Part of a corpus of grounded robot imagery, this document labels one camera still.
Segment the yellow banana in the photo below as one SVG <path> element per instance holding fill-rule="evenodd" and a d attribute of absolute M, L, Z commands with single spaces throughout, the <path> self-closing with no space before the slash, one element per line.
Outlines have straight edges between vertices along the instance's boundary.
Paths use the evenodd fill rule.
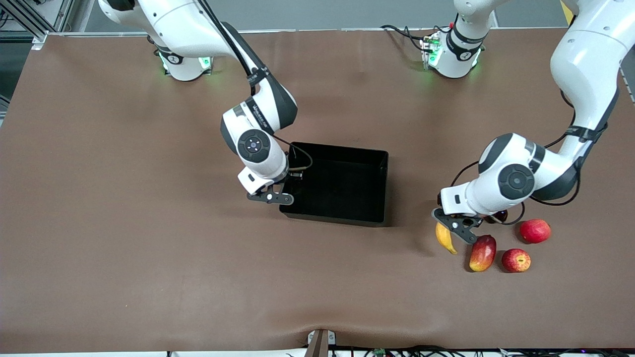
<path fill-rule="evenodd" d="M 440 222 L 436 223 L 435 236 L 440 246 L 447 249 L 447 251 L 449 251 L 449 253 L 453 255 L 458 254 L 458 251 L 456 251 L 456 249 L 453 246 L 452 234 L 450 230 L 446 228 L 444 225 L 442 225 L 442 223 Z"/>

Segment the red yellow apple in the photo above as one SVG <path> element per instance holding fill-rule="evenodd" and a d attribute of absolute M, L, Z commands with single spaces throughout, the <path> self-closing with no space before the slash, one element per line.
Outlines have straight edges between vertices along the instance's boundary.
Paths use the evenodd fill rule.
<path fill-rule="evenodd" d="M 513 248 L 503 253 L 501 263 L 508 273 L 524 273 L 531 266 L 531 257 L 524 249 Z"/>

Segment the black plastic box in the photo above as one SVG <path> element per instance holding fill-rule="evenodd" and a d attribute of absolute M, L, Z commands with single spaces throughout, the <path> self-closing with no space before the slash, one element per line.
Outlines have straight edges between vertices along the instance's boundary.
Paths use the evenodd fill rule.
<path fill-rule="evenodd" d="M 363 227 L 387 224 L 387 151 L 293 142 L 289 163 L 304 167 L 283 193 L 292 205 L 279 206 L 288 218 Z"/>

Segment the red yellow mango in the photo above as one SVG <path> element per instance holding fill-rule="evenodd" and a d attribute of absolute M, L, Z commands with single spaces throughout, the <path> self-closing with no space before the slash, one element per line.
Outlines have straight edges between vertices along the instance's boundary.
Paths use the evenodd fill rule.
<path fill-rule="evenodd" d="M 488 270 L 495 260 L 497 242 L 491 235 L 482 235 L 472 245 L 469 258 L 469 268 L 474 273 Z"/>

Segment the brown table mat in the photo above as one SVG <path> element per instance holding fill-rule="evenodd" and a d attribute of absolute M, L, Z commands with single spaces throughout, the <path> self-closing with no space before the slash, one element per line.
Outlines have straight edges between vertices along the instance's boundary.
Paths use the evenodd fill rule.
<path fill-rule="evenodd" d="M 145 38 L 50 36 L 0 127 L 0 352 L 344 345 L 635 347 L 635 104 L 622 87 L 553 235 L 484 224 L 526 273 L 472 273 L 435 238 L 439 190 L 496 136 L 547 144 L 572 110 L 562 29 L 493 30 L 474 72 L 422 71 L 384 31 L 245 34 L 299 106 L 289 141 L 387 151 L 388 227 L 288 219 L 247 200 L 219 131 L 249 94 L 233 59 L 181 83 Z"/>

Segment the metal mat clamp bracket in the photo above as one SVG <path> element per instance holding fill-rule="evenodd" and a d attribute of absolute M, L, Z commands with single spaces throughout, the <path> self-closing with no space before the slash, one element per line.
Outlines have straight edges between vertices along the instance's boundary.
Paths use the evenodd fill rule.
<path fill-rule="evenodd" d="M 308 348 L 304 357 L 336 357 L 336 334 L 331 330 L 317 329 L 308 334 Z"/>

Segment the silver table edge rail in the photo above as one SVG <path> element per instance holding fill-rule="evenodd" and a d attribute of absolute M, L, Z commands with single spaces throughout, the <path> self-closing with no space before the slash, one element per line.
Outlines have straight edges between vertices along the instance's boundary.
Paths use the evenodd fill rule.
<path fill-rule="evenodd" d="M 620 68 L 620 73 L 621 73 L 622 80 L 625 83 L 625 87 L 626 87 L 628 96 L 629 96 L 630 100 L 632 101 L 633 105 L 635 106 L 635 96 L 633 95 L 633 93 L 631 91 L 631 87 L 629 86 L 628 79 L 627 79 L 626 74 L 625 74 L 625 72 L 624 72 L 624 70 L 622 68 Z"/>

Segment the aluminium frame strut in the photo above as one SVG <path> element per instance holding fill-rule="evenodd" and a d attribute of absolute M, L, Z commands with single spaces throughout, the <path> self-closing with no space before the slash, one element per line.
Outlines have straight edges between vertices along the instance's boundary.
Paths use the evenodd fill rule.
<path fill-rule="evenodd" d="M 78 0 L 0 0 L 0 43 L 41 47 L 68 26 Z"/>

